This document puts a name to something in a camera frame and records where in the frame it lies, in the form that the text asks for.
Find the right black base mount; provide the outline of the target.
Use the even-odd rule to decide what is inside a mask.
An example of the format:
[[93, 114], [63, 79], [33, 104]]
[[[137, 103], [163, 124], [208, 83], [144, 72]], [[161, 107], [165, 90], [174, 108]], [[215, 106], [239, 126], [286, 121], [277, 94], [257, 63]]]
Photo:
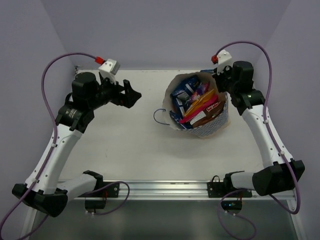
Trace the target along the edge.
[[[222, 198], [234, 190], [235, 188], [227, 188], [218, 175], [214, 175], [211, 181], [207, 183], [209, 198]], [[229, 198], [236, 198], [236, 200], [223, 200], [220, 204], [222, 209], [230, 213], [238, 214], [243, 207], [242, 195], [242, 192], [231, 194]]]

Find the brown chocolate snack packet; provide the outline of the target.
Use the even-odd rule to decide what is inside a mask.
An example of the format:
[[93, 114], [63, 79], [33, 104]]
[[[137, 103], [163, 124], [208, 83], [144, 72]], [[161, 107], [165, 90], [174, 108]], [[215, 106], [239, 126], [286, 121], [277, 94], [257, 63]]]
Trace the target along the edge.
[[225, 103], [225, 101], [219, 101], [206, 107], [190, 121], [190, 125], [197, 128], [212, 121], [223, 111]]

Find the blue checkered paper bag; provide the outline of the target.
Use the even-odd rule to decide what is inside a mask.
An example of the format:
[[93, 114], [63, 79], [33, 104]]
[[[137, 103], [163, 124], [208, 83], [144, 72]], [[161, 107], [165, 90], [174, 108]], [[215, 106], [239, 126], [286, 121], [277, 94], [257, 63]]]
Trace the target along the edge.
[[164, 92], [164, 98], [162, 101], [162, 106], [158, 110], [161, 111], [162, 121], [159, 123], [161, 125], [169, 126], [171, 129], [175, 131], [182, 131], [186, 133], [190, 133], [192, 135], [195, 135], [199, 138], [210, 138], [213, 135], [215, 135], [218, 131], [225, 129], [229, 123], [229, 102], [228, 102], [228, 96], [227, 94], [222, 93], [220, 95], [221, 99], [225, 100], [223, 111], [217, 118], [207, 122], [206, 124], [203, 124], [201, 126], [198, 126], [196, 128], [192, 129], [184, 129], [181, 128], [176, 124], [176, 122], [170, 117], [170, 111], [173, 111], [173, 105], [171, 100], [171, 93], [172, 91], [178, 86], [178, 84], [193, 75], [197, 75], [199, 79], [204, 83], [209, 83], [209, 89], [217, 90], [217, 85], [215, 79], [212, 77], [212, 74], [210, 72], [190, 72], [190, 73], [181, 73], [176, 75], [171, 82], [168, 84], [165, 92]]

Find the aluminium mounting rail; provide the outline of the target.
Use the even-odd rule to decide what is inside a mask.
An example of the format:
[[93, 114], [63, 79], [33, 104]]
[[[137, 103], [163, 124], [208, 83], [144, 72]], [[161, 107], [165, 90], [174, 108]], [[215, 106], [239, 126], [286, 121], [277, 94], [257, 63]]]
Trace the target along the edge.
[[219, 200], [208, 196], [210, 180], [126, 180], [119, 184], [118, 199], [129, 200]]

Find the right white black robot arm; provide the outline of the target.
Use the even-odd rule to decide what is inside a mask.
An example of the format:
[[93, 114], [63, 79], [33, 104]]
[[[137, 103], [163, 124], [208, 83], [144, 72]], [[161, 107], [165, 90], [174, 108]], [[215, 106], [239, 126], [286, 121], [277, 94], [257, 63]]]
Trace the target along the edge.
[[260, 196], [294, 190], [305, 171], [283, 145], [272, 123], [262, 92], [254, 89], [253, 65], [248, 61], [215, 59], [213, 78], [219, 91], [229, 93], [232, 105], [248, 125], [258, 146], [263, 169], [258, 172], [235, 171], [223, 179], [223, 192], [235, 196], [241, 189]]

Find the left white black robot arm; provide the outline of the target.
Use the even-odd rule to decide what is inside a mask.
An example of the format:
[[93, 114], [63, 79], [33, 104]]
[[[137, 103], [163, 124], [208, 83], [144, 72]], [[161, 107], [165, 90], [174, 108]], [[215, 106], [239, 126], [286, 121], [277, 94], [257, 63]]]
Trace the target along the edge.
[[61, 172], [78, 140], [94, 119], [94, 111], [108, 103], [131, 108], [142, 97], [128, 80], [112, 82], [92, 72], [82, 72], [71, 83], [53, 121], [53, 132], [39, 163], [24, 183], [17, 183], [12, 194], [23, 203], [50, 217], [57, 217], [68, 202], [80, 196], [99, 196], [104, 190], [103, 176], [86, 170], [79, 177], [58, 183]]

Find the pink snack packet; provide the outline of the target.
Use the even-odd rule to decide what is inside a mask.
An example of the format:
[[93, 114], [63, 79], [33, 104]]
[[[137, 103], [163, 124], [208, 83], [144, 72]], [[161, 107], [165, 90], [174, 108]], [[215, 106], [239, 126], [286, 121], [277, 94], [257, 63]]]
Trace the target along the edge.
[[189, 122], [196, 115], [198, 115], [201, 111], [203, 111], [205, 108], [209, 107], [210, 105], [215, 104], [218, 100], [219, 100], [219, 96], [217, 94], [214, 94], [210, 100], [208, 100], [206, 103], [204, 103], [199, 108], [197, 108], [193, 113], [191, 113], [188, 116], [184, 116], [183, 119], [180, 120], [180, 123], [185, 124], [185, 123]]

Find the blue white snack packet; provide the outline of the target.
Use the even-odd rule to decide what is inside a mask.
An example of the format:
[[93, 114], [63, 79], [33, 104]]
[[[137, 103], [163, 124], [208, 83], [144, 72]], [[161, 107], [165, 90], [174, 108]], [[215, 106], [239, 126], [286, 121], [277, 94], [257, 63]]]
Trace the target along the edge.
[[173, 106], [173, 110], [169, 112], [170, 117], [182, 129], [188, 129], [189, 128], [188, 125], [186, 125], [185, 123], [180, 123], [180, 120], [184, 118], [184, 114], [185, 114], [183, 102], [177, 97], [172, 97], [172, 106]]

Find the orange snack packet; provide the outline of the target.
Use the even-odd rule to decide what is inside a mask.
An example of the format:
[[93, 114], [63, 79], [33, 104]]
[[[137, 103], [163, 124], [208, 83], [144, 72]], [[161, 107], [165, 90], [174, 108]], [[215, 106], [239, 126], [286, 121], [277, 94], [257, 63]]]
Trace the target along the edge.
[[187, 109], [187, 111], [184, 114], [184, 117], [192, 114], [197, 108], [199, 108], [200, 106], [202, 106], [204, 103], [206, 103], [207, 101], [209, 101], [213, 95], [215, 94], [216, 90], [212, 89], [208, 92], [206, 92], [205, 94], [203, 94], [202, 96], [200, 96], [197, 100], [195, 100], [190, 107]]

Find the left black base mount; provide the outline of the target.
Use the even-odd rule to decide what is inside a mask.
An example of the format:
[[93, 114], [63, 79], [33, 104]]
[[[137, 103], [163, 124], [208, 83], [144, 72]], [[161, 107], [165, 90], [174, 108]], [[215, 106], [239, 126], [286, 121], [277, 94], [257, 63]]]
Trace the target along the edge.
[[[112, 182], [103, 182], [102, 187], [105, 187]], [[108, 198], [117, 198], [119, 196], [120, 183], [112, 183], [111, 186], [94, 193], [85, 193], [81, 197], [85, 198], [84, 207], [89, 212], [103, 210], [107, 205]]]

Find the blue Doritos chip bag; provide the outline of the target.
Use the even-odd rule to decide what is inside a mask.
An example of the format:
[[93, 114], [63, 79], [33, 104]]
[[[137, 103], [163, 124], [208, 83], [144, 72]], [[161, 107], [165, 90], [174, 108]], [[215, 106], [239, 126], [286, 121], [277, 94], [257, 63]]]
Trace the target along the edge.
[[197, 75], [192, 75], [182, 80], [170, 95], [182, 101], [187, 101], [193, 95], [200, 83], [199, 77]]

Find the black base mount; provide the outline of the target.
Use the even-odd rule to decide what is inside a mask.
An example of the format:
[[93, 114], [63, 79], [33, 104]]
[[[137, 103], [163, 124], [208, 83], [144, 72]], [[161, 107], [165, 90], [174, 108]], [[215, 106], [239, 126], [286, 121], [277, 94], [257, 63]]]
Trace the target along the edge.
[[[227, 188], [218, 175], [214, 175], [211, 181], [207, 183], [209, 198], [222, 198], [234, 190], [235, 188]], [[236, 198], [236, 200], [223, 200], [220, 204], [222, 209], [230, 213], [238, 214], [243, 207], [242, 195], [242, 192], [231, 194], [229, 198]]]
[[[103, 182], [102, 187], [105, 187], [112, 182]], [[107, 205], [108, 198], [117, 198], [119, 196], [120, 183], [112, 183], [111, 186], [94, 193], [85, 193], [81, 197], [85, 198], [84, 207], [89, 212], [103, 210]]]

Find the purple Fox's candy bag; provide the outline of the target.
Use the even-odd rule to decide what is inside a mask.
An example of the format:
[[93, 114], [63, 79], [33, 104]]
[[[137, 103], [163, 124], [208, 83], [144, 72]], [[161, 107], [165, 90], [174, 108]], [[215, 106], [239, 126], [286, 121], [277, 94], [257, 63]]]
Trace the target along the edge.
[[194, 102], [198, 100], [200, 97], [202, 97], [209, 88], [210, 84], [209, 83], [200, 83], [199, 86], [196, 88], [190, 99]]

